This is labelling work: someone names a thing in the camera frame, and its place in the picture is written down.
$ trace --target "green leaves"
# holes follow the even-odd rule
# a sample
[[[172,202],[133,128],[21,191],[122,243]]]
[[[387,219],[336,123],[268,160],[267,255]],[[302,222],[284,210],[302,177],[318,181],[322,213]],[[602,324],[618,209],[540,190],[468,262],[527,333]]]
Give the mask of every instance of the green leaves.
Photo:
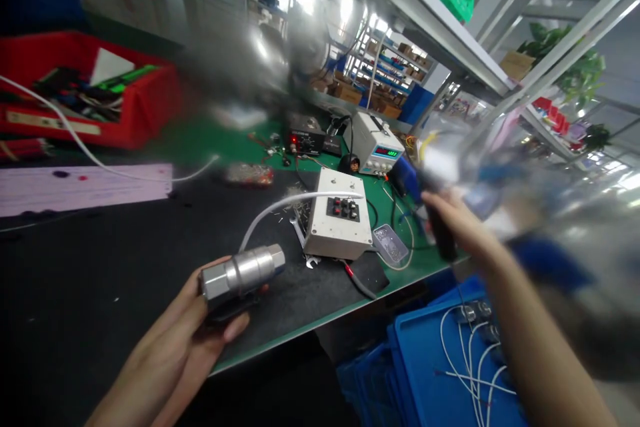
[[[533,66],[536,66],[567,36],[571,26],[548,30],[541,23],[534,22],[529,24],[529,29],[533,41],[525,41],[517,51],[535,58]],[[577,106],[583,107],[593,99],[596,91],[603,85],[598,83],[598,80],[605,68],[605,58],[595,50],[589,50],[560,75],[555,84],[565,93],[566,102],[576,101]]]

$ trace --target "white control box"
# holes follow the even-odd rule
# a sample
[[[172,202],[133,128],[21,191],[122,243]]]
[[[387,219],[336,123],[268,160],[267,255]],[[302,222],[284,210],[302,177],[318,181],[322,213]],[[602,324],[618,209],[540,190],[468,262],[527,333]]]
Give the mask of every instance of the white control box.
[[[317,191],[347,191],[365,195],[361,178],[323,168]],[[311,204],[304,252],[307,255],[356,260],[371,248],[367,200],[353,197],[316,197]]]
[[[389,124],[375,115],[358,112],[353,119],[353,155],[360,159],[359,173],[385,175],[405,152],[391,133]],[[345,129],[345,142],[351,146],[351,128]]]

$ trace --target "power supply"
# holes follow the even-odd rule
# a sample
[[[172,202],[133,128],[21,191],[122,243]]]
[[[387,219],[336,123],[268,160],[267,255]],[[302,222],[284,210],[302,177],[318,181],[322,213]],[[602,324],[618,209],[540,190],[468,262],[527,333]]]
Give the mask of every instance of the power supply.
[[[391,133],[389,124],[375,115],[358,112],[353,122],[353,155],[360,159],[359,173],[385,175],[405,152]],[[351,128],[345,130],[345,142],[351,145]]]
[[[283,145],[291,153],[302,155],[320,155],[325,143],[326,133],[318,121],[308,115],[291,113],[287,118],[287,131]]]
[[[361,178],[335,170],[320,170],[317,191],[352,191],[365,195]],[[318,197],[311,204],[304,252],[311,256],[356,260],[371,248],[366,198]]]

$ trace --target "right hand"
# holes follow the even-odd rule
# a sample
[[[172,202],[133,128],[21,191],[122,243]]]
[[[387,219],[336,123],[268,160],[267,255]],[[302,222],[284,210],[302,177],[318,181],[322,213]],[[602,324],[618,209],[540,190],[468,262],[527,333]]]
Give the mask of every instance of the right hand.
[[[434,207],[449,226],[458,245],[469,255],[484,258],[500,241],[480,222],[460,196],[451,190],[441,194],[422,193],[422,200]]]

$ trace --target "hand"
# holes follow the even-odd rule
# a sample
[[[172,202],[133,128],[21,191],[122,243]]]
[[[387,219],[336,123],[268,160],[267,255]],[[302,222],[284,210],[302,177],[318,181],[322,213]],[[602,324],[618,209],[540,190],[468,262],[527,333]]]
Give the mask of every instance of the hand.
[[[225,344],[249,324],[249,314],[245,312],[223,333],[199,329],[207,306],[198,294],[198,274],[229,258],[215,260],[191,274],[178,296],[133,349],[87,427],[160,427],[176,423],[207,379]]]
[[[432,205],[449,226],[458,245],[469,255],[484,258],[500,241],[480,222],[460,196],[451,190],[437,195],[423,192],[422,200]]]

